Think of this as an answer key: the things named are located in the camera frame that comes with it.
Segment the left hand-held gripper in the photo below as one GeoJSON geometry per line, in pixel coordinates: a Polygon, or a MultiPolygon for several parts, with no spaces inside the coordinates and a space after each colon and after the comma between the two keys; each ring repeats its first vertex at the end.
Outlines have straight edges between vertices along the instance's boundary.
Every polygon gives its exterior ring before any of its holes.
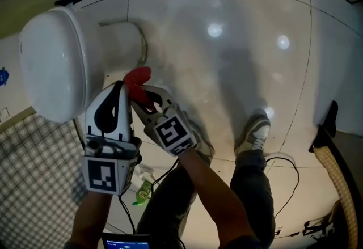
{"type": "Polygon", "coordinates": [[[99,193],[123,194],[141,161],[141,140],[132,137],[130,101],[123,81],[103,89],[89,105],[86,132],[85,155],[80,160],[86,188],[99,193]]]}

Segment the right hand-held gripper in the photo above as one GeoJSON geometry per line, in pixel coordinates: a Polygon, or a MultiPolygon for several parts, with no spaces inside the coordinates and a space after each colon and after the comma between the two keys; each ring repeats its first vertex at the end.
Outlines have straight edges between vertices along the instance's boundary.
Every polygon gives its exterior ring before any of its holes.
{"type": "Polygon", "coordinates": [[[169,92],[155,86],[143,86],[143,90],[147,104],[131,101],[131,105],[145,126],[144,132],[173,157],[195,147],[198,142],[187,117],[169,92]]]}

